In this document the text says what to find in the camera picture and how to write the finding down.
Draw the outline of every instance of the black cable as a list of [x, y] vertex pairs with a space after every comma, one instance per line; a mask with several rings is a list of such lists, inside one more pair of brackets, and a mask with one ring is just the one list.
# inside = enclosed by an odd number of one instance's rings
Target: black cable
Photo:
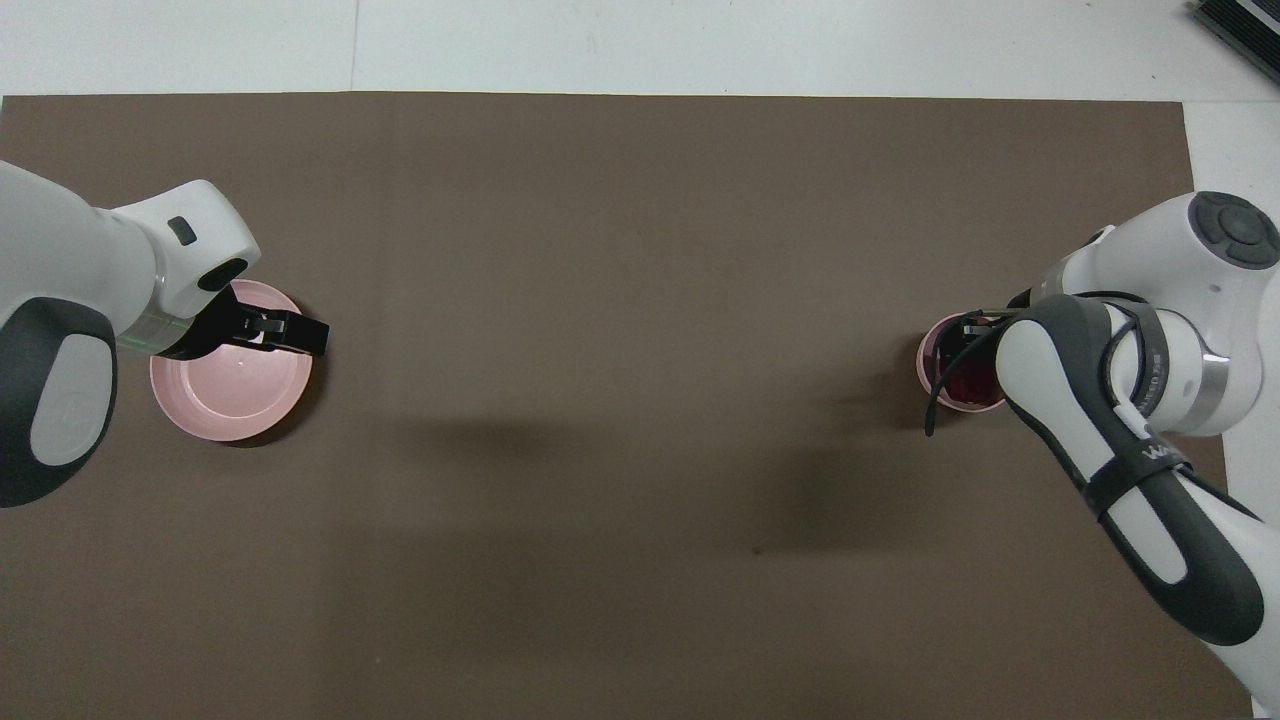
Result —
[[[1120, 340], [1124, 338], [1124, 336], [1128, 334], [1129, 331], [1137, 327], [1138, 327], [1138, 320], [1130, 316], [1128, 320], [1125, 320], [1123, 325], [1120, 325], [1120, 329], [1114, 336], [1111, 336], [1111, 340], [1107, 341], [1106, 347], [1102, 348], [1102, 361], [1098, 363], [1098, 383], [1102, 386], [1102, 389], [1107, 392], [1107, 397], [1111, 400], [1112, 407], [1120, 405], [1120, 400], [1116, 398], [1115, 388], [1111, 387], [1111, 356], [1115, 355], [1116, 347], [1120, 345]], [[1139, 348], [1142, 347], [1140, 340], [1138, 342], [1138, 347]]]
[[937, 378], [942, 375], [942, 338], [947, 337], [947, 333], [956, 329], [956, 327], [977, 320], [980, 316], [982, 316], [982, 310], [970, 310], [968, 313], [964, 313], [963, 315], [952, 318], [951, 322], [948, 322], [938, 331], [938, 336], [933, 341], [933, 352], [931, 357], [933, 360], [934, 380], [937, 380]]
[[[963, 320], [972, 320], [972, 319], [977, 319], [977, 318], [982, 318], [982, 316], [983, 316], [982, 311], [980, 310], [975, 310], [973, 313], [965, 313], [960, 318], [956, 318], [956, 322], [959, 323], [959, 322], [963, 322]], [[992, 338], [998, 337], [1004, 332], [1004, 328], [1005, 328], [1006, 323], [1009, 323], [1009, 318], [998, 319], [995, 323], [987, 325], [987, 327], [991, 328], [991, 332], [987, 333], [987, 334], [984, 334], [984, 336], [982, 336], [982, 337], [979, 337], [978, 340], [970, 342], [969, 345], [966, 345], [964, 350], [961, 350], [959, 354], [956, 354], [955, 359], [951, 361], [950, 365], [947, 365], [947, 369], [943, 370], [941, 374], [938, 373], [938, 368], [937, 368], [937, 365], [940, 364], [940, 360], [938, 360], [938, 345], [940, 343], [937, 343], [937, 342], [934, 343], [934, 346], [933, 346], [933, 352], [934, 352], [934, 370], [933, 370], [934, 372], [934, 379], [933, 379], [933, 387], [929, 391], [929, 405], [924, 409], [924, 436], [925, 437], [933, 437], [933, 428], [937, 424], [938, 396], [942, 395], [942, 388], [947, 384], [947, 380], [951, 379], [951, 375], [955, 374], [956, 369], [960, 368], [961, 365], [964, 365], [965, 360], [968, 360], [974, 352], [977, 352], [979, 347], [982, 347], [982, 346], [987, 345], [988, 342], [991, 342]], [[951, 329], [954, 327], [955, 327], [955, 323], [947, 325], [947, 329]], [[941, 340], [941, 338], [942, 338], [942, 333], [938, 333], [938, 340]]]
[[1147, 299], [1140, 295], [1134, 295], [1132, 292], [1120, 292], [1119, 290], [1091, 290], [1088, 292], [1076, 292], [1076, 297], [1119, 297], [1120, 300], [1128, 300], [1129, 302], [1142, 302], [1143, 305], [1151, 305]]

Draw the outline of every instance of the brown mat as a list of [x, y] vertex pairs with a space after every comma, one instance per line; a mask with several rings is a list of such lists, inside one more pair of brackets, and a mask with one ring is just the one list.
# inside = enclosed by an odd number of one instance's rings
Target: brown mat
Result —
[[910, 364], [1190, 190], [1178, 105], [13, 97], [0, 158], [212, 181], [333, 325], [260, 447], [123, 364], [0, 514], [0, 716], [1249, 712], [1011, 413], [923, 437]]

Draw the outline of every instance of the circular button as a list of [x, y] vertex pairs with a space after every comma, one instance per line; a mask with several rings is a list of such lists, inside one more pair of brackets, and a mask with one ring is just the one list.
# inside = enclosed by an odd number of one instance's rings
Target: circular button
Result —
[[1222, 211], [1217, 217], [1217, 222], [1222, 225], [1222, 229], [1235, 242], [1257, 245], [1267, 234], [1267, 228], [1262, 223], [1262, 218], [1258, 218], [1257, 213], [1251, 210], [1252, 208], [1228, 205], [1222, 208]]

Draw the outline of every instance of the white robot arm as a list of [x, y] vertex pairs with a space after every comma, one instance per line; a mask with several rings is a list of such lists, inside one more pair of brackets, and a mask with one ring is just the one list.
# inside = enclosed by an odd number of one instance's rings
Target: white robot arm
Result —
[[1160, 433], [1217, 434], [1249, 411], [1277, 260], [1275, 225], [1244, 200], [1176, 197], [1051, 269], [996, 355], [1010, 405], [1142, 584], [1268, 708], [1280, 708], [1280, 533]]
[[97, 448], [116, 350], [323, 354], [323, 323], [236, 301], [230, 281], [260, 255], [205, 181], [100, 210], [0, 161], [0, 507], [44, 497]]

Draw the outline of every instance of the white floor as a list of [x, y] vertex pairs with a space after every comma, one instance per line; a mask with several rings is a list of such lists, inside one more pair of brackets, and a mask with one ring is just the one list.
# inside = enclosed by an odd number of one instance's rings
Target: white floor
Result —
[[[1280, 85], [1180, 0], [0, 0], [0, 95], [347, 90], [1174, 100], [1197, 187], [1280, 218]], [[1272, 428], [1280, 383], [1228, 471], [1280, 521]]]

